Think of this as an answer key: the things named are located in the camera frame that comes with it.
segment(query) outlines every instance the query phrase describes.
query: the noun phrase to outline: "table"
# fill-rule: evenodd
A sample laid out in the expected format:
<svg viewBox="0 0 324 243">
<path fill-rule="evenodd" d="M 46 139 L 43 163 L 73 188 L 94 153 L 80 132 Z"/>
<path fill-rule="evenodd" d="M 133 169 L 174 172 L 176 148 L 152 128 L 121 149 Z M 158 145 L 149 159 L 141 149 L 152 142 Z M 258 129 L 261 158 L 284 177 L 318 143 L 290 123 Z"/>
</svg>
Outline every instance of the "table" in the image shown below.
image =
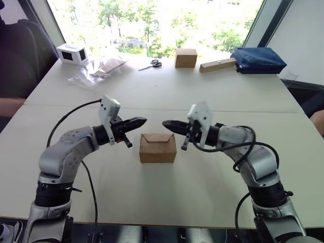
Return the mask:
<svg viewBox="0 0 324 243">
<path fill-rule="evenodd" d="M 123 74 L 86 90 L 68 79 L 78 67 L 58 60 L 26 101 L 29 105 L 73 105 L 99 99 L 106 94 L 124 108 L 189 110 L 205 100 L 213 111 L 303 113 L 302 108 L 273 74 L 239 74 L 234 67 L 200 73 L 175 68 L 173 59 L 161 68 L 145 67 L 151 58 L 130 59 Z"/>
<path fill-rule="evenodd" d="M 73 107 L 24 105 L 0 134 L 0 216 L 27 218 L 38 178 L 38 159 L 48 134 L 58 119 Z M 99 124 L 97 107 L 84 108 L 58 128 L 52 142 L 65 131 Z M 122 108 L 123 119 L 148 118 L 141 128 L 129 132 L 134 147 L 123 143 L 102 146 L 86 157 L 97 194 L 99 222 L 113 224 L 234 227 L 234 211 L 247 192 L 233 162 L 222 153 L 203 153 L 189 146 L 180 149 L 176 135 L 174 164 L 141 164 L 141 133 L 167 132 L 166 119 L 186 120 L 187 111 Z M 324 140 L 311 121 L 299 113 L 213 112 L 214 122 L 248 125 L 257 140 L 272 145 L 280 156 L 280 176 L 291 190 L 295 209 L 304 227 L 324 226 Z M 78 222 L 93 222 L 94 207 L 86 172 L 79 168 L 72 193 L 71 215 Z M 239 224 L 254 227 L 251 201 L 246 200 Z"/>
</svg>

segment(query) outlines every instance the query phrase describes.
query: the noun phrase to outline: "wooden block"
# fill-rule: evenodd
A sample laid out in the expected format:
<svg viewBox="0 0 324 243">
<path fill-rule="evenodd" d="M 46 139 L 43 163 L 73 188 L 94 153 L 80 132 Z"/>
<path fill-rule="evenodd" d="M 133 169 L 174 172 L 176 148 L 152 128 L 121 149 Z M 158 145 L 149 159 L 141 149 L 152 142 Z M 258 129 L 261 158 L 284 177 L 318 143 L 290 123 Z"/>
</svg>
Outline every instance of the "wooden block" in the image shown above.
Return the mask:
<svg viewBox="0 0 324 243">
<path fill-rule="evenodd" d="M 197 61 L 196 49 L 177 49 L 176 50 L 176 67 L 194 68 Z"/>
<path fill-rule="evenodd" d="M 236 59 L 231 57 L 228 59 L 220 60 L 220 61 L 215 61 L 215 62 L 207 62 L 203 63 L 200 65 L 200 72 L 211 72 L 214 70 L 226 68 L 226 67 L 231 67 L 235 65 Z"/>
</svg>

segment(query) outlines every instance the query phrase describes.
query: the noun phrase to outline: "white wall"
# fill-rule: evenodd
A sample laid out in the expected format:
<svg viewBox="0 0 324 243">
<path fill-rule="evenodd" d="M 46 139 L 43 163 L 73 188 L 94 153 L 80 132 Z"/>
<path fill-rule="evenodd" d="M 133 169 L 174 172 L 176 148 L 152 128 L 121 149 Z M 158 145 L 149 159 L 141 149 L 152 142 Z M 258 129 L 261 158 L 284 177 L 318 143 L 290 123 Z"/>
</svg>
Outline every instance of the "white wall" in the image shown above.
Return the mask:
<svg viewBox="0 0 324 243">
<path fill-rule="evenodd" d="M 294 0 L 268 47 L 287 63 L 279 77 L 324 85 L 324 1 Z"/>
<path fill-rule="evenodd" d="M 5 8 L 0 10 L 0 16 L 6 24 L 17 23 L 19 19 L 27 19 L 18 0 L 2 0 Z"/>
</svg>

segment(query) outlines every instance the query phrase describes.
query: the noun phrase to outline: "window frame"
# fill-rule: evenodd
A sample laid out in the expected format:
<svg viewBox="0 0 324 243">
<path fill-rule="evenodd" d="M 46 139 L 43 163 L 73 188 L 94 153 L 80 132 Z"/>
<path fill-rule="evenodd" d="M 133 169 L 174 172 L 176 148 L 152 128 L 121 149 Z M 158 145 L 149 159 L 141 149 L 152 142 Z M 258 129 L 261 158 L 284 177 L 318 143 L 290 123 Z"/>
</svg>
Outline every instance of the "window frame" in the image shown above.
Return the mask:
<svg viewBox="0 0 324 243">
<path fill-rule="evenodd" d="M 28 19 L 38 22 L 54 45 L 66 43 L 47 0 L 18 0 Z M 266 47 L 293 0 L 263 0 L 242 47 Z"/>
</svg>

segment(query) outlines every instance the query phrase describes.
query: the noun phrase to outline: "cardboard box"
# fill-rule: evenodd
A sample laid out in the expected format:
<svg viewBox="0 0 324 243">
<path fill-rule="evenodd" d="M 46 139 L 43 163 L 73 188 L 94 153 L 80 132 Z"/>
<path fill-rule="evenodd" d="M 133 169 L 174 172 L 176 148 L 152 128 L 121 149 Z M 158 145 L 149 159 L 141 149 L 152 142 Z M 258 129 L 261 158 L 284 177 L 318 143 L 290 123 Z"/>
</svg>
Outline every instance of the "cardboard box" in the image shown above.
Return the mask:
<svg viewBox="0 0 324 243">
<path fill-rule="evenodd" d="M 194 68 L 197 61 L 196 49 L 177 49 L 176 50 L 176 67 Z"/>
<path fill-rule="evenodd" d="M 173 163 L 176 154 L 174 134 L 141 134 L 141 163 Z"/>
</svg>

